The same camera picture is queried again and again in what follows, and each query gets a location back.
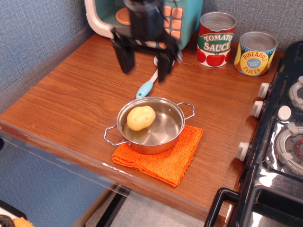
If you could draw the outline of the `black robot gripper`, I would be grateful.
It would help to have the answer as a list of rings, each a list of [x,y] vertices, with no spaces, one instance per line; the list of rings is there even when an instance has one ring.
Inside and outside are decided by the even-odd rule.
[[[129,12],[130,28],[111,29],[112,44],[124,74],[135,66],[134,52],[157,54],[158,81],[170,74],[173,61],[182,61],[179,41],[169,35],[163,25],[163,2],[125,2]]]

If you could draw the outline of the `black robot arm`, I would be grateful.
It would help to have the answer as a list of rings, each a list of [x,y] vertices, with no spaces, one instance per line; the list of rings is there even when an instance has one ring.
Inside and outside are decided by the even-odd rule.
[[[158,80],[163,82],[171,72],[172,62],[181,61],[179,40],[164,28],[164,1],[125,0],[130,27],[111,29],[111,40],[123,73],[135,66],[134,53],[154,55],[158,59]]]

